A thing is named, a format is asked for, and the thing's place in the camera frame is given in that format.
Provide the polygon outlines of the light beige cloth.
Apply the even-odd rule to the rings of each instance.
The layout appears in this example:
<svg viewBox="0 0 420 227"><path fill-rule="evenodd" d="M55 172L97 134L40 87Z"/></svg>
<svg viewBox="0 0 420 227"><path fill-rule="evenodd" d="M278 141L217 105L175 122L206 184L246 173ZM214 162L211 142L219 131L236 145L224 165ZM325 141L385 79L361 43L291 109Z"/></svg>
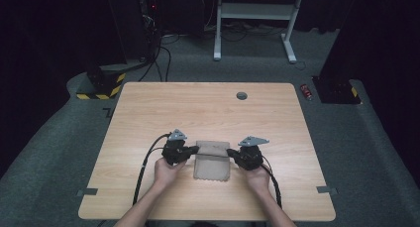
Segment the light beige cloth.
<svg viewBox="0 0 420 227"><path fill-rule="evenodd" d="M193 177L203 180L227 181L230 177L228 142L197 141Z"/></svg>

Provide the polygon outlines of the person's right hand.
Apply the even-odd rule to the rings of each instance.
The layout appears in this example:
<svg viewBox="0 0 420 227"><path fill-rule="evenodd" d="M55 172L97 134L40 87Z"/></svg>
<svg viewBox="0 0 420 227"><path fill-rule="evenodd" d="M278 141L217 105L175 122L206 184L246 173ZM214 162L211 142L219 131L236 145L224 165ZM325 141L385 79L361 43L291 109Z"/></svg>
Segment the person's right hand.
<svg viewBox="0 0 420 227"><path fill-rule="evenodd" d="M241 168L241 172L244 175L249 189L258 197L270 196L269 191L269 174L265 170L264 166L261 166L255 170L245 170Z"/></svg>

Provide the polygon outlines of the grey tape strip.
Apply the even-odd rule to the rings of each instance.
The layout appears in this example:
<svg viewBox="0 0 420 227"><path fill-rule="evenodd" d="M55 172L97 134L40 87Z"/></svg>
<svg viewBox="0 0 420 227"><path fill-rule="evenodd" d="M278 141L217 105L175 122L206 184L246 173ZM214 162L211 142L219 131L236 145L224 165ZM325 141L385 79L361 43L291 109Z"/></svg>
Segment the grey tape strip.
<svg viewBox="0 0 420 227"><path fill-rule="evenodd" d="M98 191L98 188L84 188L84 189L79 189L76 192L76 196L84 196L84 195L96 195Z"/></svg>
<svg viewBox="0 0 420 227"><path fill-rule="evenodd" d="M316 186L318 193L329 193L330 195L338 194L338 190L335 187L330 186Z"/></svg>

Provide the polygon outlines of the black curtain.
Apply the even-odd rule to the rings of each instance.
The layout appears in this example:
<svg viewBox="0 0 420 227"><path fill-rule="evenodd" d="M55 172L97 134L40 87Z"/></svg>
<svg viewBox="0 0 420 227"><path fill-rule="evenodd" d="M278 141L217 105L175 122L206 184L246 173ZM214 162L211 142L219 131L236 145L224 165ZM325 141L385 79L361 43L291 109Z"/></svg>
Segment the black curtain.
<svg viewBox="0 0 420 227"><path fill-rule="evenodd" d="M0 178L69 98L67 82L125 60L116 0L0 0Z"/></svg>
<svg viewBox="0 0 420 227"><path fill-rule="evenodd" d="M318 76L363 83L393 147L420 184L420 0L353 0Z"/></svg>

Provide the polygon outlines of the red can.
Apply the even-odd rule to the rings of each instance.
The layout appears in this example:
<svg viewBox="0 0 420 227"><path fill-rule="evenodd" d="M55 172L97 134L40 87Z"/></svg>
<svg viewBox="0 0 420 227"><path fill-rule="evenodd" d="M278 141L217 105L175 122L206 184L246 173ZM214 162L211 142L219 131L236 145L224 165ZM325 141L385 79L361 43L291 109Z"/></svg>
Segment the red can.
<svg viewBox="0 0 420 227"><path fill-rule="evenodd" d="M300 85L300 91L302 92L305 99L311 101L313 99L312 92L310 91L307 84Z"/></svg>

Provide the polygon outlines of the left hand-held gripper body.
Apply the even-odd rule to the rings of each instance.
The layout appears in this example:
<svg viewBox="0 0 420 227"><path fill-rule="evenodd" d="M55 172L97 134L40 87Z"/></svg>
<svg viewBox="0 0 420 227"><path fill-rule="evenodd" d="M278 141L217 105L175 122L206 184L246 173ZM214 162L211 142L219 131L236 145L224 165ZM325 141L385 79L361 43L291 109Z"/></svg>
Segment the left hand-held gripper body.
<svg viewBox="0 0 420 227"><path fill-rule="evenodd" d="M189 153L184 146L187 137L178 129L171 132L161 152L166 162L173 166L189 159Z"/></svg>

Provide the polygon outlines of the black stand base yellow corner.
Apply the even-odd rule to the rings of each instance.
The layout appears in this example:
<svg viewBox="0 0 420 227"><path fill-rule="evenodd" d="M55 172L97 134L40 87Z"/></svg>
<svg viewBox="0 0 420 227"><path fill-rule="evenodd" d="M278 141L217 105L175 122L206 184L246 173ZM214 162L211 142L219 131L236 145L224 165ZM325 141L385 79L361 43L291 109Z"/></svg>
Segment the black stand base yellow corner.
<svg viewBox="0 0 420 227"><path fill-rule="evenodd" d="M312 81L322 103L361 104L356 89L348 82L336 82L333 79L313 76Z"/></svg>

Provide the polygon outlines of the white metal stand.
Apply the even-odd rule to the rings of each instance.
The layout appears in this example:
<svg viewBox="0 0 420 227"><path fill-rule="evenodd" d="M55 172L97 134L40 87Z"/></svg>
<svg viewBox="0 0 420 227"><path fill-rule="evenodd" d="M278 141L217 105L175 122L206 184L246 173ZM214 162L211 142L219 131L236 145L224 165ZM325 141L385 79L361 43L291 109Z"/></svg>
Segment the white metal stand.
<svg viewBox="0 0 420 227"><path fill-rule="evenodd" d="M293 4L250 4L225 3L217 0L216 34L214 41L213 59L222 57L222 20L223 19L250 19L287 21L286 32L280 35L287 59L290 63L297 63L297 58L290 41L291 34L300 10L302 0L295 0Z"/></svg>

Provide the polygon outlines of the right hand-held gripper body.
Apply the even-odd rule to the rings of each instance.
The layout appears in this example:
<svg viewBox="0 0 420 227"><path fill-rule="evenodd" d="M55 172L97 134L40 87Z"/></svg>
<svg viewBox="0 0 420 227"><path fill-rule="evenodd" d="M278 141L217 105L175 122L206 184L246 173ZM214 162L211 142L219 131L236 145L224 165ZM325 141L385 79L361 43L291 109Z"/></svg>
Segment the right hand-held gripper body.
<svg viewBox="0 0 420 227"><path fill-rule="evenodd" d="M263 155L259 145L267 144L268 140L249 136L239 143L240 150L235 157L235 163L244 170L255 170L263 163Z"/></svg>

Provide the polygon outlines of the black yellow striped stand base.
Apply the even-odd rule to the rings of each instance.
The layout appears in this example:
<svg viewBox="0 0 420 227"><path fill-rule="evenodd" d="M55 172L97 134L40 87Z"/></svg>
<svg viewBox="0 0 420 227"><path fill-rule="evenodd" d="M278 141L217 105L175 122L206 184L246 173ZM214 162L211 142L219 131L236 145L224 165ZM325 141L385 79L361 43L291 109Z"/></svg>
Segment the black yellow striped stand base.
<svg viewBox="0 0 420 227"><path fill-rule="evenodd" d="M108 72L100 67L88 69L76 90L76 96L82 100L113 99L120 91L125 76L125 72Z"/></svg>

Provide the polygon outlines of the person's left hand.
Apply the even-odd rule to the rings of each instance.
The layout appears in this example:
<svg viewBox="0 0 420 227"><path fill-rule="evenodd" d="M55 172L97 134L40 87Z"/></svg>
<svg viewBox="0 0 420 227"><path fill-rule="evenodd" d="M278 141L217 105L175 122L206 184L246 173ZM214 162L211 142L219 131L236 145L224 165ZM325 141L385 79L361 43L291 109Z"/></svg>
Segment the person's left hand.
<svg viewBox="0 0 420 227"><path fill-rule="evenodd" d="M153 189L164 192L176 180L178 173L185 166L185 162L171 166L165 158L160 158L155 162L155 181Z"/></svg>

